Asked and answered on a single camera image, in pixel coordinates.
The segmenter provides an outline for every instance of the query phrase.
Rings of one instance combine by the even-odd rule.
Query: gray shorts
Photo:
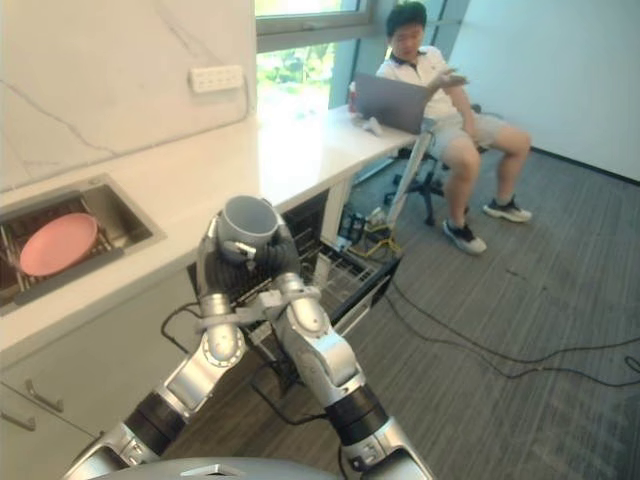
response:
[[[488,148],[495,141],[498,132],[508,124],[492,115],[474,114],[476,118],[476,130],[478,132],[477,145]],[[431,130],[434,134],[429,153],[440,159],[447,146],[455,139],[469,137],[469,134],[462,129],[462,116],[459,113],[448,115],[436,120],[432,124]]]

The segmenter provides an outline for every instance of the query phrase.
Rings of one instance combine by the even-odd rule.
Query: cabinet drawer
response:
[[[0,478],[25,480],[60,478],[92,438],[0,385]],[[29,431],[11,420],[25,423]]]
[[[51,411],[61,400],[59,415],[98,435],[126,417],[182,360],[160,326],[191,301],[193,291],[182,272],[10,366],[2,379]],[[188,314],[176,317],[172,327],[195,341]]]

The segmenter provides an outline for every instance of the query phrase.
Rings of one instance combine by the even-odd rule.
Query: stainless steel sink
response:
[[[18,259],[27,240],[51,220],[74,212],[89,213],[98,220],[98,239],[90,254],[81,263],[49,277],[22,272]],[[163,237],[107,175],[0,209],[0,234],[1,313],[34,301]]]

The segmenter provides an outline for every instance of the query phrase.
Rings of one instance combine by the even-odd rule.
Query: man's hand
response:
[[[435,89],[438,88],[451,88],[451,87],[461,87],[469,83],[467,81],[467,77],[462,75],[456,75],[454,72],[455,68],[447,68],[444,70],[440,70],[436,76],[429,82],[429,85]]]

